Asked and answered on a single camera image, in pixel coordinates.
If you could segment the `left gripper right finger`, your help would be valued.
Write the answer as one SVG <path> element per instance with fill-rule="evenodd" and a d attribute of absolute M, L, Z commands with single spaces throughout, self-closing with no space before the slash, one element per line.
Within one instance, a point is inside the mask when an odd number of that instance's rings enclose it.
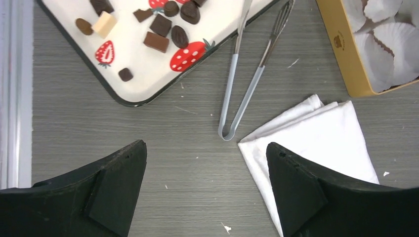
<path fill-rule="evenodd" d="M 266 157 L 284 236 L 418 236 L 418 188 L 352 178 L 274 142 Z"/>

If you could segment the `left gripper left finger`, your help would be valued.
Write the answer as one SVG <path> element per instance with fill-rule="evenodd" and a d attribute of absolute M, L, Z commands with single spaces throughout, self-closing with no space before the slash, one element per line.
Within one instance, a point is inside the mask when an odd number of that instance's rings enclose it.
<path fill-rule="evenodd" d="M 3 237 L 126 237 L 147 164 L 137 140 L 95 162 L 0 192 Z"/>

